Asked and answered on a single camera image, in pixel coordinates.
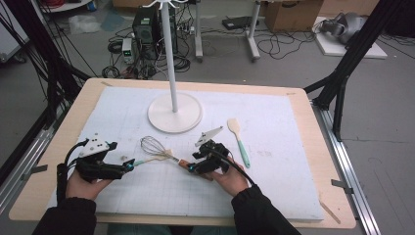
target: white device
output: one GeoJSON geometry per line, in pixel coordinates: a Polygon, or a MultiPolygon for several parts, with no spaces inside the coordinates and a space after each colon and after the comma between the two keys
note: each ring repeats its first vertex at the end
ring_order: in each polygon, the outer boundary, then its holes
{"type": "Polygon", "coordinates": [[[132,65],[135,61],[135,53],[132,49],[132,38],[122,39],[122,56],[128,65],[132,65]]]}
{"type": "Polygon", "coordinates": [[[83,147],[82,151],[79,153],[79,156],[82,158],[88,157],[90,155],[98,154],[104,151],[110,150],[110,146],[108,143],[101,139],[98,133],[86,143],[85,147],[83,147]]]}
{"type": "Polygon", "coordinates": [[[199,138],[198,142],[195,143],[195,146],[201,146],[205,144],[209,139],[213,138],[213,136],[217,135],[221,130],[223,129],[223,126],[220,126],[216,129],[210,130],[208,132],[202,132],[201,138],[199,138]]]}

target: aluminum rail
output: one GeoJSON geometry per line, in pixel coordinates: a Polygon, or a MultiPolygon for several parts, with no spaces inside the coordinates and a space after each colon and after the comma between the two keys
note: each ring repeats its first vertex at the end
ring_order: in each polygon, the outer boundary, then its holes
{"type": "Polygon", "coordinates": [[[347,187],[353,189],[353,193],[350,196],[352,197],[355,208],[359,214],[360,222],[366,234],[380,235],[381,232],[378,224],[376,223],[375,217],[370,210],[369,204],[359,184],[359,180],[354,172],[353,166],[351,165],[345,145],[343,142],[339,142],[337,140],[335,133],[332,131],[333,118],[330,111],[318,110],[317,114],[321,116],[321,119],[324,122],[325,130],[329,136],[329,140],[336,155],[338,166],[342,171],[343,178],[346,181],[347,187]]]}
{"type": "Polygon", "coordinates": [[[0,187],[0,214],[3,213],[18,190],[26,182],[26,176],[31,174],[31,170],[36,166],[52,137],[53,130],[41,130],[25,152],[23,158],[0,187]]]}

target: hand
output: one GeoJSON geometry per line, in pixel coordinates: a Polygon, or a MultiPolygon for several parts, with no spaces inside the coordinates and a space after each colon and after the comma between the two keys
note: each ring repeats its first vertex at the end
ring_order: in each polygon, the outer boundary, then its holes
{"type": "MultiPolygon", "coordinates": [[[[228,157],[228,160],[238,165],[239,168],[244,170],[244,167],[236,163],[228,157]]],[[[224,174],[218,172],[207,173],[208,176],[216,180],[217,183],[232,197],[235,197],[239,192],[248,188],[248,180],[242,175],[234,166],[229,165],[228,171],[224,174]]]]}
{"type": "Polygon", "coordinates": [[[110,179],[104,179],[99,182],[94,180],[90,183],[82,179],[79,172],[74,170],[68,180],[67,198],[76,197],[94,201],[98,197],[98,194],[111,182],[113,181],[110,179]]]}

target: table leg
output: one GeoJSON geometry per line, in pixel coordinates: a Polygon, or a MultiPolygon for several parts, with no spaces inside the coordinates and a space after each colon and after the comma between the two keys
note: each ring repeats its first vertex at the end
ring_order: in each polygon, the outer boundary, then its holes
{"type": "Polygon", "coordinates": [[[201,0],[196,1],[196,27],[195,27],[195,51],[196,59],[201,62],[203,60],[204,51],[202,48],[202,36],[201,36],[201,14],[200,14],[201,0]]]}
{"type": "Polygon", "coordinates": [[[250,28],[250,31],[246,32],[247,39],[251,47],[251,51],[253,52],[253,62],[260,58],[258,48],[256,47],[256,43],[254,40],[254,32],[255,32],[256,21],[259,15],[259,8],[260,8],[260,1],[255,1],[253,17],[251,21],[251,28],[250,28]]]}

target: black sleeve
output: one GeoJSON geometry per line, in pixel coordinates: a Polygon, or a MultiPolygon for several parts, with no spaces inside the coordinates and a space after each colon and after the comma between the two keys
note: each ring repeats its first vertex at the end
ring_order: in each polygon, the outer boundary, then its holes
{"type": "Polygon", "coordinates": [[[291,223],[272,206],[255,185],[240,192],[232,200],[238,235],[299,235],[291,223]]]}
{"type": "Polygon", "coordinates": [[[93,235],[97,223],[95,209],[96,204],[91,200],[65,199],[43,214],[32,234],[93,235]]]}

